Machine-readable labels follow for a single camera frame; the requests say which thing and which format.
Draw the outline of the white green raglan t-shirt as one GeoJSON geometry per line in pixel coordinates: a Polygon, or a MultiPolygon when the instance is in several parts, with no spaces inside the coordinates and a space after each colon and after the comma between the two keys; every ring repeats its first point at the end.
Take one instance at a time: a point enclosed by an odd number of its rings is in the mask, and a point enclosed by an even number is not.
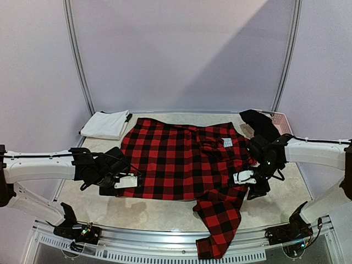
{"type": "Polygon", "coordinates": [[[128,110],[116,113],[96,112],[79,134],[87,138],[120,140],[132,116],[128,110]]]}

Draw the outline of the red black plaid garment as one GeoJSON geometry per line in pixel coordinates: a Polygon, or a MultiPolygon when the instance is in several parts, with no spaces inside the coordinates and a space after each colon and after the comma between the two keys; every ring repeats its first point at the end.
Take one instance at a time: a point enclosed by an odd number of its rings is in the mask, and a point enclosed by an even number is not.
{"type": "Polygon", "coordinates": [[[139,118],[124,137],[121,149],[142,184],[119,191],[119,196],[196,201],[193,211],[209,231],[196,241],[199,259],[221,259],[241,222],[240,208],[247,187],[235,185],[233,175],[255,161],[248,140],[232,123],[206,127],[167,124],[139,118]]]}

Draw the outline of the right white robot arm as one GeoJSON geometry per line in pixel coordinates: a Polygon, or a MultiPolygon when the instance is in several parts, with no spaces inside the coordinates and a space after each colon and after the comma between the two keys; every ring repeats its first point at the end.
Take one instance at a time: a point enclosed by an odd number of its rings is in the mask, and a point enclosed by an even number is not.
{"type": "Polygon", "coordinates": [[[263,187],[275,172],[281,173],[287,163],[310,163],[344,171],[340,182],[319,198],[304,204],[299,210],[299,218],[285,226],[284,235],[290,240],[297,239],[305,232],[305,223],[312,223],[351,201],[351,140],[303,139],[284,134],[269,142],[256,135],[246,149],[258,165],[234,174],[236,184],[263,187]]]}

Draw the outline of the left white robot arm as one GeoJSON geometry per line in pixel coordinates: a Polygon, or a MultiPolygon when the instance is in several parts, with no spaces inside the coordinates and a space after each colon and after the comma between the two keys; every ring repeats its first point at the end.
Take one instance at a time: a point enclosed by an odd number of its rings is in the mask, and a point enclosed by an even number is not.
{"type": "Polygon", "coordinates": [[[73,209],[27,191],[20,182],[26,180],[65,179],[82,181],[82,191],[92,185],[115,195],[117,189],[136,187],[137,175],[117,147],[106,153],[87,148],[71,148],[53,153],[17,153],[1,146],[1,206],[27,212],[60,229],[69,238],[82,233],[73,209]]]}

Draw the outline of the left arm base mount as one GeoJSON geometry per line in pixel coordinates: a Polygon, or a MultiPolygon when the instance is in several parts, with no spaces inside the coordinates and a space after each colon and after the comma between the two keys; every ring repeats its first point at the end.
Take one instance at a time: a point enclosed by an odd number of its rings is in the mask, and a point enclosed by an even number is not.
{"type": "Polygon", "coordinates": [[[102,229],[93,223],[80,224],[71,206],[61,202],[64,210],[64,221],[54,227],[53,234],[75,241],[76,243],[88,243],[97,245],[101,237],[102,229]]]}

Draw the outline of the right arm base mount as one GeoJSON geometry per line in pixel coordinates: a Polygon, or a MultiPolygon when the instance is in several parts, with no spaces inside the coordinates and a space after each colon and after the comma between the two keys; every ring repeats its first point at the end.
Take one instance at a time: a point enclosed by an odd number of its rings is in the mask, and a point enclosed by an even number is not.
{"type": "Polygon", "coordinates": [[[267,228],[265,230],[265,238],[268,240],[270,245],[287,243],[294,240],[303,239],[309,237],[308,241],[301,246],[305,249],[315,242],[318,238],[321,228],[322,228],[322,219],[318,218],[318,234],[313,239],[313,230],[310,223],[306,223],[300,213],[303,207],[308,202],[302,203],[289,217],[288,224],[282,224],[274,227],[267,228]]]}

